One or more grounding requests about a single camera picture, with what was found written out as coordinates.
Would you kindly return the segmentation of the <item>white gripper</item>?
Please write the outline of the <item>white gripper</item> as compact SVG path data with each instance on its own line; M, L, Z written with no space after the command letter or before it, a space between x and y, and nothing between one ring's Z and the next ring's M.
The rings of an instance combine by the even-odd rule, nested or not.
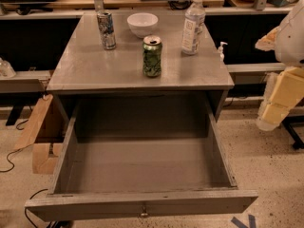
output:
M272 131L304 99L304 0L299 0L278 27L258 39L255 48L275 50L276 59L287 65L282 72L270 73L256 125Z

